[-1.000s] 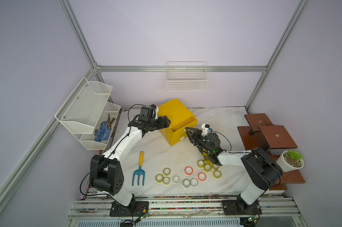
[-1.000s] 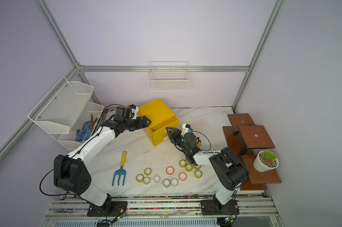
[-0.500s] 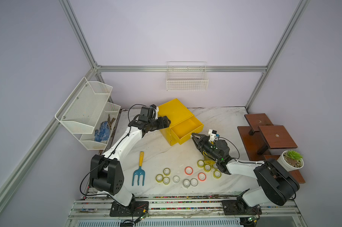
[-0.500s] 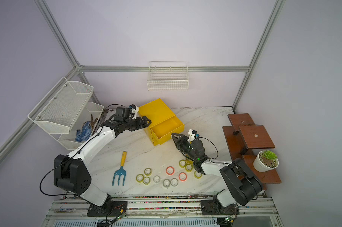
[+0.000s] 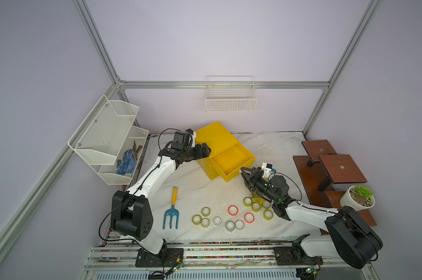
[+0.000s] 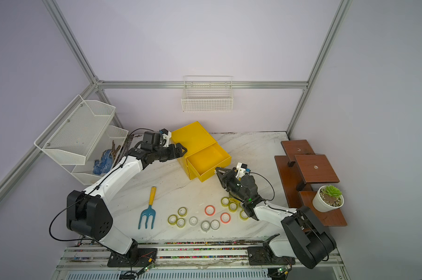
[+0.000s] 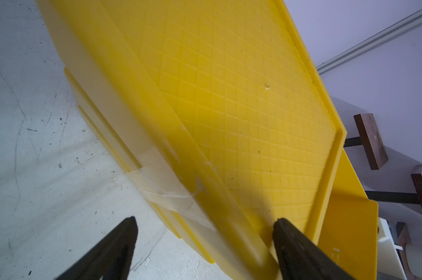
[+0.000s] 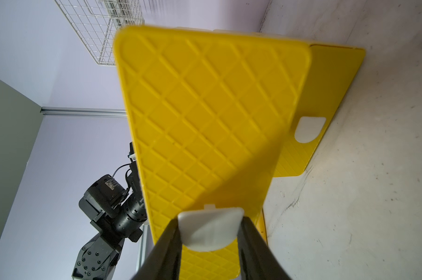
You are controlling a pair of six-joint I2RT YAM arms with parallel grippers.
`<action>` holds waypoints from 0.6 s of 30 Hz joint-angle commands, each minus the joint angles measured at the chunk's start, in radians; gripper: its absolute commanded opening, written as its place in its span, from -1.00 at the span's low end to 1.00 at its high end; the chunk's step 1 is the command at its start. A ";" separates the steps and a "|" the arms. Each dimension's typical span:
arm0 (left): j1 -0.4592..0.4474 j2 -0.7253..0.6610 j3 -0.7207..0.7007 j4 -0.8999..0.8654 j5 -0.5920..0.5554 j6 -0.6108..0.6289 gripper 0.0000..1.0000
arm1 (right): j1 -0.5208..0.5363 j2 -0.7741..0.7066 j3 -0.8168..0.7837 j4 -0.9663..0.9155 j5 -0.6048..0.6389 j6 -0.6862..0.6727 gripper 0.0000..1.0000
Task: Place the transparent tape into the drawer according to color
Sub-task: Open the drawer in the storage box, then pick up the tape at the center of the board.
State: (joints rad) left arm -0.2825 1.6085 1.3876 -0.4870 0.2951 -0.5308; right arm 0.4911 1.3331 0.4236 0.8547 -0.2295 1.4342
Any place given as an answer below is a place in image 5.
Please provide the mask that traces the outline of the yellow plastic drawer cabinet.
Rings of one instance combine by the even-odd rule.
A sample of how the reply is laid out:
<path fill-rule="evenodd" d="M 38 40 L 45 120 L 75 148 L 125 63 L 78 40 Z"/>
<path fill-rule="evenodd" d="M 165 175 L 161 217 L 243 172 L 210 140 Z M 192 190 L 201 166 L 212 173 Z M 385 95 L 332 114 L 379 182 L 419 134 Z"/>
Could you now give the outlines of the yellow plastic drawer cabinet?
<path fill-rule="evenodd" d="M 218 121 L 199 129 L 196 133 L 197 137 L 195 143 L 206 144 L 211 149 L 210 155 L 205 159 L 200 159 L 198 163 L 207 177 L 209 177 L 210 180 L 213 180 L 220 175 L 215 168 L 212 167 L 211 159 L 240 142 Z"/>

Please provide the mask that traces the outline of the yellow top drawer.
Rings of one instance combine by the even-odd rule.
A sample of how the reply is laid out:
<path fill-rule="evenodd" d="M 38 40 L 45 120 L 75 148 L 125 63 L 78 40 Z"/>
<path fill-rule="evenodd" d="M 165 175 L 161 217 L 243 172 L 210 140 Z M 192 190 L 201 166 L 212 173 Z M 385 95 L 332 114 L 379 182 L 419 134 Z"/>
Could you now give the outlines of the yellow top drawer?
<path fill-rule="evenodd" d="M 213 156 L 211 158 L 211 167 L 217 171 L 225 182 L 229 182 L 240 174 L 241 168 L 249 168 L 254 162 L 255 156 L 242 144 L 238 143 Z"/>

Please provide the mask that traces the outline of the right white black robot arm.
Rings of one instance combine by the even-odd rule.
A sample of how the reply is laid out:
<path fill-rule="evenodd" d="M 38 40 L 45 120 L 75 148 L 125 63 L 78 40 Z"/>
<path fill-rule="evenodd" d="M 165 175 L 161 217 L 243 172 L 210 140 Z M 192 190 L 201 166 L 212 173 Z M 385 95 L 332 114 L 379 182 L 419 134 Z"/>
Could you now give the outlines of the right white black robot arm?
<path fill-rule="evenodd" d="M 290 178 L 272 169 L 270 164 L 263 168 L 241 168 L 240 174 L 249 191 L 268 201 L 276 216 L 328 233 L 316 238 L 309 235 L 298 238 L 298 248 L 306 256 L 342 259 L 357 269 L 378 258 L 383 241 L 352 207 L 324 208 L 292 198 Z"/>

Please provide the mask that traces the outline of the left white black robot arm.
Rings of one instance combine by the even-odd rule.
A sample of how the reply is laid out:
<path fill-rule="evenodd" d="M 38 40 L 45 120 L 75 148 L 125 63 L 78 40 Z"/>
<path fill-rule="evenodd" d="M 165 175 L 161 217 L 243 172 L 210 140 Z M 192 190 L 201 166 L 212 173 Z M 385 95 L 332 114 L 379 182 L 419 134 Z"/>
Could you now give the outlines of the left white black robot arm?
<path fill-rule="evenodd" d="M 207 144 L 196 144 L 180 149 L 165 147 L 155 164 L 127 191 L 117 191 L 112 199 L 111 229 L 122 236 L 129 236 L 147 252 L 158 255 L 165 240 L 153 229 L 151 201 L 164 181 L 185 162 L 209 157 L 211 148 Z"/>

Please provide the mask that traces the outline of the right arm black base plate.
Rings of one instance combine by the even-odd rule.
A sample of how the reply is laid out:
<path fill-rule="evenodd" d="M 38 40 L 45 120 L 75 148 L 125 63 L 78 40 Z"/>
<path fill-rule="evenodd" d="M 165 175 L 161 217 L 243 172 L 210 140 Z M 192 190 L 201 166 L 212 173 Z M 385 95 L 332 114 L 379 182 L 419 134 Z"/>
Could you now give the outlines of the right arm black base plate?
<path fill-rule="evenodd" d="M 279 266 L 323 264 L 321 257 L 309 257 L 297 247 L 274 247 L 274 256 Z"/>

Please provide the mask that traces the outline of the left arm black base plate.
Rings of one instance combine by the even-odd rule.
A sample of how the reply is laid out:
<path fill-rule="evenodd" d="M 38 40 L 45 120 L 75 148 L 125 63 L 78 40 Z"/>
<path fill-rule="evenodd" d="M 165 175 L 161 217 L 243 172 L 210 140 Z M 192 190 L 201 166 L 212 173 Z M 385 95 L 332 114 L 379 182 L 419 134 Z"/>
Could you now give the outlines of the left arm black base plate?
<path fill-rule="evenodd" d="M 153 268 L 165 267 L 171 268 L 183 262 L 183 248 L 162 248 L 159 254 L 153 254 L 141 248 L 137 252 L 135 267 Z"/>

